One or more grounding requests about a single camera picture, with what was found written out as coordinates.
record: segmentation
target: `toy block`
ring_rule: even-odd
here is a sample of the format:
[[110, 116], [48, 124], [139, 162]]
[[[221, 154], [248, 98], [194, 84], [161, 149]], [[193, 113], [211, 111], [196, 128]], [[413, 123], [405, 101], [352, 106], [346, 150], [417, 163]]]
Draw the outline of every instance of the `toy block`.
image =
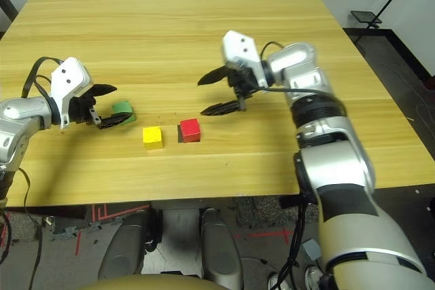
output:
[[119, 112], [132, 113], [132, 115], [125, 122], [122, 122], [120, 125], [126, 125], [126, 124], [129, 124], [131, 122], [136, 121], [136, 115], [133, 112], [133, 108], [131, 107], [131, 104], [128, 101], [121, 101], [121, 102], [115, 103], [111, 107], [112, 107], [114, 113], [119, 113]]
[[183, 120], [179, 123], [183, 143], [199, 142], [201, 140], [201, 130], [197, 119]]
[[143, 144], [146, 149], [162, 149], [162, 130], [160, 127], [145, 127], [142, 130]]

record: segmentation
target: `wire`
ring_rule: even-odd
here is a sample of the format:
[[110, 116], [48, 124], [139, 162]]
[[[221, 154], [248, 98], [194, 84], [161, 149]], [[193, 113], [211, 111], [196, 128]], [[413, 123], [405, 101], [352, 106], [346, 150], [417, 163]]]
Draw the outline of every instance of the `wire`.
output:
[[310, 88], [265, 88], [265, 87], [258, 86], [255, 83], [253, 83], [253, 81], [248, 78], [248, 76], [245, 72], [246, 72], [246, 70], [242, 71], [240, 73], [240, 75], [245, 80], [245, 82], [247, 84], [249, 84], [249, 86], [251, 86], [254, 90], [266, 91], [266, 92], [282, 92], [282, 93], [289, 93], [289, 92], [315, 93], [315, 94], [319, 94], [319, 95], [324, 95], [324, 96], [327, 96], [327, 97], [333, 99], [334, 101], [340, 103], [341, 107], [343, 109], [344, 115], [347, 115], [346, 106], [343, 104], [343, 102], [339, 98], [337, 98], [335, 95], [333, 95], [331, 93], [324, 92], [321, 90], [314, 90], [314, 89], [310, 89]]
[[31, 290], [32, 287], [33, 287], [33, 280], [34, 280], [35, 275], [36, 275], [36, 270], [38, 269], [39, 262], [41, 261], [41, 253], [42, 253], [42, 227], [41, 227], [41, 224], [39, 224], [31, 216], [31, 214], [29, 213], [29, 211], [27, 210], [27, 207], [26, 207], [27, 196], [29, 195], [29, 190], [30, 190], [30, 178], [29, 178], [27, 173], [22, 168], [18, 168], [18, 170], [24, 175], [24, 178], [26, 179], [26, 182], [27, 182], [27, 191], [26, 191], [26, 195], [24, 196], [24, 211], [27, 214], [27, 216], [29, 217], [29, 219], [32, 221], [33, 225], [35, 226], [36, 235], [37, 235], [37, 239], [38, 239], [38, 252], [36, 254], [35, 265], [33, 266], [32, 277], [31, 277], [30, 282], [29, 282], [29, 290]]
[[50, 78], [48, 78], [47, 76], [38, 74], [35, 77], [44, 78], [48, 83], [50, 83], [50, 84], [52, 83], [52, 80]]
[[46, 60], [53, 60], [58, 65], [60, 65], [63, 62], [61, 59], [57, 59], [53, 57], [41, 57], [38, 60], [36, 60], [29, 72], [29, 76], [27, 76], [26, 81], [24, 82], [24, 85], [22, 87], [22, 92], [21, 92], [22, 98], [26, 98], [29, 95], [32, 85], [35, 84], [39, 92], [48, 101], [49, 98], [47, 97], [48, 96], [47, 92], [39, 85], [39, 83], [36, 82], [38, 69], [42, 65], [42, 63]]
[[264, 45], [264, 47], [261, 49], [261, 52], [260, 52], [260, 60], [263, 60], [264, 51], [266, 51], [267, 47], [269, 47], [271, 44], [275, 44], [276, 46], [279, 46], [281, 49], [284, 49], [284, 48], [285, 48], [285, 47], [284, 47], [282, 44], [280, 44], [279, 42], [276, 42], [276, 41], [269, 41], [269, 42], [266, 43], [266, 44]]
[[258, 263], [261, 263], [267, 267], [269, 267], [271, 270], [273, 270], [276, 273], [279, 273], [278, 269], [276, 267], [274, 267], [272, 264], [270, 264], [267, 260], [262, 259], [262, 258], [257, 258], [257, 257], [250, 257], [250, 256], [245, 256], [245, 257], [240, 257], [240, 259], [242, 260], [251, 260], [251, 261], [257, 261]]
[[286, 263], [278, 273], [278, 281], [271, 290], [279, 289], [281, 290], [281, 283], [285, 280], [287, 276], [290, 276], [290, 282], [293, 289], [296, 288], [296, 283], [294, 281], [293, 266], [296, 263], [296, 258], [298, 257], [300, 244], [302, 242], [302, 237], [305, 231], [305, 213], [307, 212], [307, 203], [303, 202], [298, 206], [298, 220], [294, 228], [294, 233], [292, 237], [292, 243], [290, 244], [289, 255]]
[[6, 242], [5, 250], [3, 251], [3, 254], [1, 254], [0, 265], [5, 261], [7, 255], [9, 254], [9, 249], [11, 247], [11, 240], [12, 240], [11, 223], [10, 223], [9, 219], [7, 218], [7, 215], [5, 214], [4, 211], [1, 213], [1, 216], [5, 220], [5, 224], [6, 224], [6, 226], [4, 228], [7, 228], [7, 242]]

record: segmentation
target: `yellow cube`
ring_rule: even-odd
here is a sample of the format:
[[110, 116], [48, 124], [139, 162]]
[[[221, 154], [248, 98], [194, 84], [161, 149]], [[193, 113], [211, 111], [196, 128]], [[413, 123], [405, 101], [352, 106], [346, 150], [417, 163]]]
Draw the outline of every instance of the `yellow cube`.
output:
[[145, 127], [142, 130], [143, 144], [146, 149], [162, 149], [162, 131], [160, 127]]

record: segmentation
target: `floor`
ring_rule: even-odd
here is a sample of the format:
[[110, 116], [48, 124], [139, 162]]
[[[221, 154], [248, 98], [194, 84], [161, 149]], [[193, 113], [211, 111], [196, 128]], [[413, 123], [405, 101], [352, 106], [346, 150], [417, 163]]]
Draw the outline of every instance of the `floor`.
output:
[[[359, 48], [435, 158], [435, 93], [421, 85], [384, 37], [363, 37]], [[404, 229], [428, 275], [435, 279], [435, 220], [430, 212], [433, 197], [433, 185], [380, 189], [375, 193], [380, 206]], [[294, 213], [282, 215], [277, 209], [276, 198], [246, 198], [244, 201], [153, 203], [156, 208], [164, 210], [166, 231], [158, 250], [145, 256], [143, 272], [181, 270], [186, 274], [200, 273], [198, 206], [212, 206], [222, 210], [224, 221], [236, 240], [243, 262], [245, 289], [265, 289], [267, 276], [278, 270], [288, 256]], [[258, 212], [252, 213], [254, 207]], [[315, 221], [315, 216], [313, 209], [310, 221]], [[80, 236], [77, 230], [67, 230], [66, 236], [53, 237], [49, 228], [44, 228], [41, 264], [33, 288], [76, 289], [95, 281], [105, 250], [120, 223], [120, 219], [104, 224], [94, 222], [84, 228]], [[23, 229], [20, 241], [14, 243], [9, 257], [0, 267], [0, 289], [27, 289], [37, 248], [36, 242], [31, 241], [32, 237], [24, 236], [31, 233], [29, 230], [31, 226], [27, 231]], [[317, 240], [315, 222], [308, 223], [304, 237]], [[303, 252], [298, 261], [301, 267], [295, 269], [296, 282], [304, 289], [301, 271], [313, 262]]]
[[[198, 233], [199, 210], [192, 207], [213, 205], [222, 212], [222, 219], [229, 227], [239, 250], [245, 289], [265, 289], [268, 276], [276, 272], [288, 256], [294, 223], [255, 229], [238, 223], [238, 213], [231, 198], [215, 202], [175, 201], [160, 202], [156, 208], [163, 210], [163, 238], [157, 249], [143, 260], [143, 273], [160, 273], [179, 270], [183, 274], [201, 275], [201, 248]], [[34, 283], [34, 290], [77, 289], [97, 280], [97, 273], [105, 250], [119, 228], [121, 220], [103, 224], [102, 228], [86, 228], [80, 236], [70, 239], [50, 240], [48, 229], [43, 238], [41, 264]], [[317, 224], [308, 223], [304, 241], [317, 239]], [[27, 289], [37, 243], [19, 242], [12, 246], [10, 255], [0, 269], [1, 289]], [[305, 267], [315, 264], [304, 251], [298, 257], [296, 282], [303, 289]]]

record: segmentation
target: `person's foot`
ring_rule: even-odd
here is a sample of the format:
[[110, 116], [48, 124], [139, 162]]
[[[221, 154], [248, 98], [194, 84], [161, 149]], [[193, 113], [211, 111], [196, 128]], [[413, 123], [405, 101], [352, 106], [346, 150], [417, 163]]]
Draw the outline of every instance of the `person's foot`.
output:
[[[271, 290], [272, 287], [277, 284], [277, 282], [278, 282], [278, 273], [271, 274], [269, 280], [267, 281], [267, 290]], [[283, 282], [281, 282], [281, 290], [292, 290], [292, 287], [288, 285], [286, 280], [284, 280]]]
[[319, 290], [319, 281], [324, 273], [317, 266], [309, 266], [305, 270], [305, 287], [307, 290]]

